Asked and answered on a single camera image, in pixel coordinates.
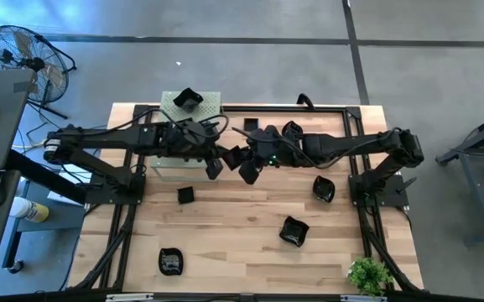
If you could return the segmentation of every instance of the wooden tabletop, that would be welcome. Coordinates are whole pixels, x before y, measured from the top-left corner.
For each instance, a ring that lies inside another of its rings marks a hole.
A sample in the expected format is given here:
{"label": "wooden tabletop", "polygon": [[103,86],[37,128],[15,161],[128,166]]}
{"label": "wooden tabletop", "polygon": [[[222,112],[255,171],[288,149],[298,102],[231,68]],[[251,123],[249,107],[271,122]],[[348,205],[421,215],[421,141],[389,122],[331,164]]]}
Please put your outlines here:
{"label": "wooden tabletop", "polygon": [[[134,105],[113,104],[108,127],[130,120]],[[387,129],[382,107],[361,106],[361,110],[365,133]],[[272,124],[280,131],[286,122],[294,120],[305,133],[345,135],[341,115],[336,113],[228,112],[227,115],[230,126],[237,128],[243,128],[244,117],[254,117],[261,128]],[[219,144],[227,148],[243,146],[245,138],[229,127]],[[372,166],[385,156],[371,155]],[[101,158],[120,166],[124,151],[103,150]],[[349,174],[347,159],[328,170],[268,167],[254,185],[246,185],[237,171],[231,172],[226,166],[217,182],[201,183],[163,182],[148,168],[147,188],[133,227],[123,290],[356,293],[346,280],[346,272],[351,262],[362,256],[363,249],[359,219],[347,189]],[[336,184],[336,195],[330,204],[316,200],[311,194],[316,175]],[[195,202],[179,206],[177,189],[190,185],[195,190]],[[102,205],[86,217],[70,272],[70,286],[79,283],[103,254],[113,208]],[[302,247],[284,242],[278,236],[287,216],[310,226]],[[393,208],[382,208],[382,220],[389,253],[411,281],[422,288],[408,221]],[[181,276],[166,277],[160,273],[158,255],[163,247],[177,247],[184,254]],[[116,276],[118,258],[117,252],[110,284]]]}

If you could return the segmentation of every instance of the electric fan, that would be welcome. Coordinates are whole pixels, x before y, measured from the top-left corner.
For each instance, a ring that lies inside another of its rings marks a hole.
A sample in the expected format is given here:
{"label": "electric fan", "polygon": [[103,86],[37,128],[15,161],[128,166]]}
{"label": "electric fan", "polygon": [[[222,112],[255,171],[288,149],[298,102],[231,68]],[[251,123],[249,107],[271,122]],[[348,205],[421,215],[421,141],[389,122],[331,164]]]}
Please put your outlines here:
{"label": "electric fan", "polygon": [[[72,61],[66,69],[64,55]],[[68,72],[75,62],[42,35],[19,26],[0,26],[0,70],[29,68],[36,72],[29,100],[45,104],[59,100],[68,88]]]}

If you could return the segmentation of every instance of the green plant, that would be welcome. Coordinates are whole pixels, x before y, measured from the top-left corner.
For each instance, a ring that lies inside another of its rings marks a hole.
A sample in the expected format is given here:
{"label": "green plant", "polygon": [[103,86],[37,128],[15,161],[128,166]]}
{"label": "green plant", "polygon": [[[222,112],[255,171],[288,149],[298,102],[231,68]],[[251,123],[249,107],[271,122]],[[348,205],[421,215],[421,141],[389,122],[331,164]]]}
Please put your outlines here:
{"label": "green plant", "polygon": [[382,295],[382,284],[390,284],[393,277],[383,263],[376,262],[373,258],[358,258],[348,272],[351,284],[357,286],[361,294],[369,294],[372,297]]}

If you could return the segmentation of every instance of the gray concrete floor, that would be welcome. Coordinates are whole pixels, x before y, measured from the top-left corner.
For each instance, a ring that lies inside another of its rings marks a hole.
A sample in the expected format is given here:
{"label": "gray concrete floor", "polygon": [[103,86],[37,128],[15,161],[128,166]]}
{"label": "gray concrete floor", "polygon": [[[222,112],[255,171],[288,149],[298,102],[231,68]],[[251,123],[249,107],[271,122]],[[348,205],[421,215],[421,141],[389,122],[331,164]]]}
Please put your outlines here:
{"label": "gray concrete floor", "polygon": [[[0,24],[58,34],[347,38],[340,0],[30,3],[0,0]],[[484,40],[481,0],[351,0],[351,7],[359,39]],[[360,103],[348,46],[56,46],[75,58],[79,70],[70,74],[69,89],[53,108],[84,127],[106,123],[113,102],[153,102],[161,91],[187,86],[221,91],[224,102],[292,103],[304,92],[319,104]],[[425,288],[484,298],[484,244],[462,243],[478,232],[478,208],[458,163],[441,168],[433,161],[484,121],[484,49],[361,47],[360,52],[370,103],[383,105],[389,127],[417,133],[426,156],[417,169],[403,171],[419,178],[409,197]],[[36,112],[27,110],[20,128],[25,133],[38,123]],[[50,129],[42,128],[34,139]],[[41,152],[30,157],[40,161]],[[18,251],[28,267],[16,275],[0,269],[5,284],[0,294],[57,290],[76,234],[29,234]]]}

